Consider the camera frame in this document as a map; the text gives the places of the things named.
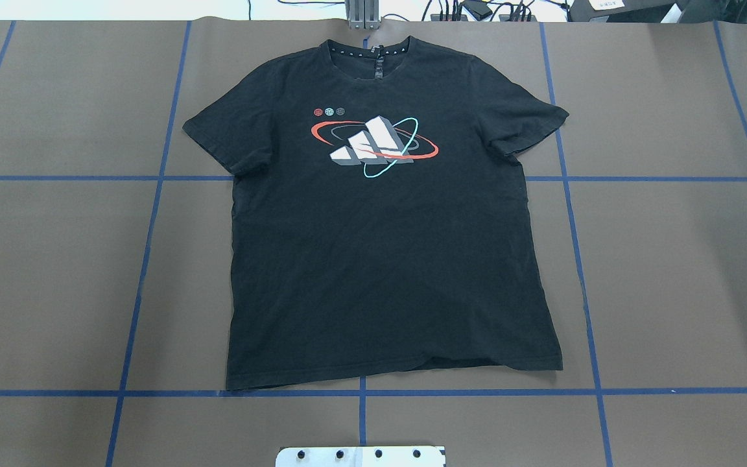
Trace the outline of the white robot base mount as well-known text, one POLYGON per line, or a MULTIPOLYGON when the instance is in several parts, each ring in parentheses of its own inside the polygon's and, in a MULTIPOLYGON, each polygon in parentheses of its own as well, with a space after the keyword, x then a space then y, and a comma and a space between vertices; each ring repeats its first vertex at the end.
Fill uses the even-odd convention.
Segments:
POLYGON ((443 446, 288 447, 276 466, 446 466, 443 446))

